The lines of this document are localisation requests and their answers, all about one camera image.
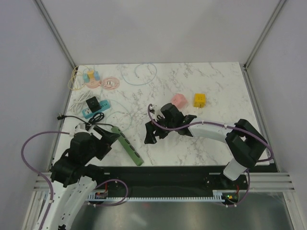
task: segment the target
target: white cable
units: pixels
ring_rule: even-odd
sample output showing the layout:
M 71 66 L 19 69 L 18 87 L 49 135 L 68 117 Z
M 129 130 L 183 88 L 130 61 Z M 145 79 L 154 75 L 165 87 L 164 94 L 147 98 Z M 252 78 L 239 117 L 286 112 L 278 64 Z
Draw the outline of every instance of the white cable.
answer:
M 86 100 L 90 99 L 91 97 L 93 97 L 93 92 L 92 91 L 87 91 L 85 93 L 81 93 L 79 95 L 79 97 L 77 97 L 76 99 L 74 99 L 72 101 L 72 106 L 69 108 L 69 110 L 75 114 L 78 115 L 79 113 L 81 113 L 81 111 L 83 110 L 84 105 L 86 104 Z

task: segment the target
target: white wall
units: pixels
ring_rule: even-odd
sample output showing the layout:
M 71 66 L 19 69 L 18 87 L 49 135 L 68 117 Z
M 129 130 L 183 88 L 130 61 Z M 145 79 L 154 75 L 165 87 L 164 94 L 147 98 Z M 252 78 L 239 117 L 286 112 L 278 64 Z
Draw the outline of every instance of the white wall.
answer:
M 56 130 L 68 95 L 71 67 L 32 0 L 3 0 L 0 7 L 0 229 L 21 229 L 36 175 L 23 164 L 22 144 Z M 46 169 L 55 136 L 26 148 L 30 163 Z
M 307 215 L 307 1 L 288 1 L 249 68 L 277 163 Z
M 278 0 L 42 0 L 77 64 L 244 63 Z

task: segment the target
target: metallic floor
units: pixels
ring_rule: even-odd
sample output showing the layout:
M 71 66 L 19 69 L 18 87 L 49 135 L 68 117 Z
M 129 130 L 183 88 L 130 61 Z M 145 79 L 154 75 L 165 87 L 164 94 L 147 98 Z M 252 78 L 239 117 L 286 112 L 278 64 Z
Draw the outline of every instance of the metallic floor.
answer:
M 84 206 L 71 230 L 293 230 L 281 194 L 248 194 L 238 207 L 213 203 L 127 202 Z

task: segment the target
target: tabletop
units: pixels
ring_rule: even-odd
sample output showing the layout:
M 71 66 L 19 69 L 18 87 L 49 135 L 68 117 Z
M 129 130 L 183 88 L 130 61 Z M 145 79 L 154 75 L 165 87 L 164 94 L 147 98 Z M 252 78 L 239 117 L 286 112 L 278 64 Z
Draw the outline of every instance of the tabletop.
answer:
M 104 111 L 105 118 L 101 122 L 118 126 L 123 131 L 144 160 L 144 166 L 226 165 L 233 158 L 227 145 L 222 142 L 181 136 L 177 132 L 169 133 L 165 139 L 157 139 L 154 145 L 144 144 L 145 123 L 150 120 L 147 115 L 148 104 L 163 106 L 176 93 L 183 94 L 189 102 L 182 109 L 184 115 L 192 114 L 217 122 L 237 122 L 243 118 L 259 130 L 237 62 L 87 65 L 79 66 L 79 71 L 86 72 L 87 68 L 98 71 L 102 80 L 118 78 L 120 86 L 114 90 L 105 90 L 101 86 L 89 89 L 85 86 L 73 91 L 68 108 L 81 93 L 87 91 L 92 91 L 98 100 L 109 100 L 111 108 Z M 83 84 L 82 76 L 76 77 L 75 84 Z M 195 93 L 206 95 L 204 108 L 192 106 Z M 79 122 L 75 118 L 66 118 L 62 131 L 74 130 Z M 55 161 L 69 148 L 71 138 L 69 135 L 60 135 Z M 135 166 L 118 141 L 101 161 L 92 159 L 90 163 L 99 166 Z

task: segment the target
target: green power strip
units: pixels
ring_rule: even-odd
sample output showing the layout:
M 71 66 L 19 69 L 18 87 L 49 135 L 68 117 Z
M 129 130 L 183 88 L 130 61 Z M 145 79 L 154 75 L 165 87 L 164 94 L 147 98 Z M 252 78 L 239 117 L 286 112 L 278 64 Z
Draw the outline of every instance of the green power strip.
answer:
M 128 155 L 131 157 L 131 159 L 134 161 L 134 163 L 137 166 L 141 166 L 144 163 L 143 159 L 135 151 L 134 147 L 130 144 L 130 142 L 127 140 L 125 135 L 120 131 L 120 129 L 118 127 L 114 126 L 114 127 L 111 128 L 111 131 L 113 133 L 120 134 L 120 137 L 118 138 L 119 142 L 124 147 L 124 149 L 126 150 Z

